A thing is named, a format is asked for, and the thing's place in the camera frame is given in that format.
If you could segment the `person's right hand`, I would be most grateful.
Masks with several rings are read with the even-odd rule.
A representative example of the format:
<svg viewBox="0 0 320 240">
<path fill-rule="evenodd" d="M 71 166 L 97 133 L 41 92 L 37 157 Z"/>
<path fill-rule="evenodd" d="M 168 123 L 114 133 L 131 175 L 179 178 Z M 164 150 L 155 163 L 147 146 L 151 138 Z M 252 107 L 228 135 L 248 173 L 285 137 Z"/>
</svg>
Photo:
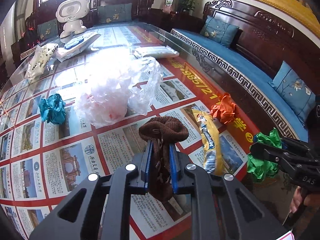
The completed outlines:
<svg viewBox="0 0 320 240">
<path fill-rule="evenodd" d="M 306 197 L 302 196 L 302 188 L 297 187 L 293 198 L 291 200 L 290 204 L 290 212 L 295 213 L 299 206 L 301 204 L 304 204 L 305 206 L 311 206 L 311 207 L 319 207 L 320 206 L 320 194 L 319 193 L 312 193 L 308 194 Z"/>
</svg>

